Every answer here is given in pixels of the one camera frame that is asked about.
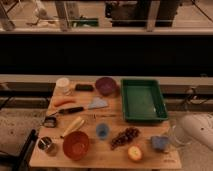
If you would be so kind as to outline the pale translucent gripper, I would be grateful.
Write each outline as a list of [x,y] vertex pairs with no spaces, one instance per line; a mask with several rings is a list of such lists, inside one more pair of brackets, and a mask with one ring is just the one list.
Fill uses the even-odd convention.
[[173,125],[167,131],[169,142],[175,148],[183,148],[189,145],[192,139],[184,132],[179,125]]

